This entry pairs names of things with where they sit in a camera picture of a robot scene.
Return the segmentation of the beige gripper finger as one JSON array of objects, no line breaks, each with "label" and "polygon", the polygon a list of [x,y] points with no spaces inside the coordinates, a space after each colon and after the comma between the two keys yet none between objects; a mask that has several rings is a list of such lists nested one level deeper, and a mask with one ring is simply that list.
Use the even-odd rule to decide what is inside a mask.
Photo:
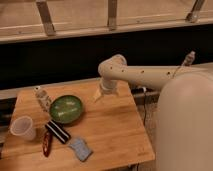
[{"label": "beige gripper finger", "polygon": [[97,89],[97,90],[95,91],[94,96],[93,96],[93,100],[94,100],[95,102],[97,102],[98,100],[100,100],[100,99],[102,98],[102,96],[103,96],[102,91],[101,91],[100,89]]}]

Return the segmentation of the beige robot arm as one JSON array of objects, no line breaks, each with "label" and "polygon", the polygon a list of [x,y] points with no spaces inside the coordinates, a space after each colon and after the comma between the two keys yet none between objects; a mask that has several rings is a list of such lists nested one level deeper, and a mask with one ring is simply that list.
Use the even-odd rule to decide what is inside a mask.
[{"label": "beige robot arm", "polygon": [[213,171],[213,62],[129,66],[117,54],[98,66],[96,100],[126,81],[160,92],[157,102],[157,171]]}]

